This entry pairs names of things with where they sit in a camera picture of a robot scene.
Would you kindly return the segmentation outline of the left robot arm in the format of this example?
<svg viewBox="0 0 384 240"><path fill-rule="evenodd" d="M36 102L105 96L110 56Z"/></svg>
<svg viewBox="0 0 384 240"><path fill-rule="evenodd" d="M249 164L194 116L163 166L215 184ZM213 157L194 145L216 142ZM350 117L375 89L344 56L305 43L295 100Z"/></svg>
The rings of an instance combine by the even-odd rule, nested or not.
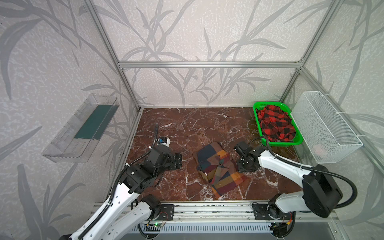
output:
<svg viewBox="0 0 384 240"><path fill-rule="evenodd" d="M127 214L122 215L122 212L135 202L145 189L153 185L161 174L178 170L181 166L182 154L173 153L164 144L153 147L142 164L124 167L113 184L109 197L82 227L60 238L119 240L142 222L156 219L161 214L161 202L153 195L143 197Z"/></svg>

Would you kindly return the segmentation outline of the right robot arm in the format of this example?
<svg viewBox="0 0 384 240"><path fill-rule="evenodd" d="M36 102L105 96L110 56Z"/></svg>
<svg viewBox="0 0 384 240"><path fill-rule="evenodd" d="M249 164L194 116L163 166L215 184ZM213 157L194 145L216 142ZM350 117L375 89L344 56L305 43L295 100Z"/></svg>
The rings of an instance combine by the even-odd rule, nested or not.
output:
<svg viewBox="0 0 384 240"><path fill-rule="evenodd" d="M314 168L273 155L267 147L249 146L239 142L234 150L240 156L240 172L253 172L260 168L274 171L297 184L301 190L290 194L278 194L266 207L272 219L291 212L310 212L327 218L339 204L343 194L333 176L325 174L327 168L317 165Z"/></svg>

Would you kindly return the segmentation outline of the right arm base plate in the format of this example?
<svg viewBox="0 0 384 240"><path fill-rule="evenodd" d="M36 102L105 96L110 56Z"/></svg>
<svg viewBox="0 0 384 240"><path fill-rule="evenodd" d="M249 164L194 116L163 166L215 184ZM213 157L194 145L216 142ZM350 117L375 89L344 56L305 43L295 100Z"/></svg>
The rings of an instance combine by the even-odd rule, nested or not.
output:
<svg viewBox="0 0 384 240"><path fill-rule="evenodd" d="M256 220L292 222L296 215L293 212L283 213L275 204L252 203Z"/></svg>

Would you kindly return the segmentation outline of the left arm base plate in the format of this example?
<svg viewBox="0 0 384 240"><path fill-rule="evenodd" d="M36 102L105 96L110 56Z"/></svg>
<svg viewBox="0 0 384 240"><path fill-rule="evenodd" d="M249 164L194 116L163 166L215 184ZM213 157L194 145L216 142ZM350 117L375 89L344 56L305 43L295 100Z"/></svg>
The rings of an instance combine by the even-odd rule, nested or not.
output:
<svg viewBox="0 0 384 240"><path fill-rule="evenodd" d="M150 214L151 221L172 221L175 213L175 205L161 204L154 213Z"/></svg>

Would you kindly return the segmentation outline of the multicolour plaid shirt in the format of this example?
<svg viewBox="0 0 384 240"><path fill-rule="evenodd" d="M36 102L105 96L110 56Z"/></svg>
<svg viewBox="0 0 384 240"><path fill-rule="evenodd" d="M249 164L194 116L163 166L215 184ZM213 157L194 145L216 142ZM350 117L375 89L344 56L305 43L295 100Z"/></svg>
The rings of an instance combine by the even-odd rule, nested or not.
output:
<svg viewBox="0 0 384 240"><path fill-rule="evenodd" d="M231 155L218 142L212 142L194 153L194 159L197 171L211 186L217 199L248 179L238 171Z"/></svg>

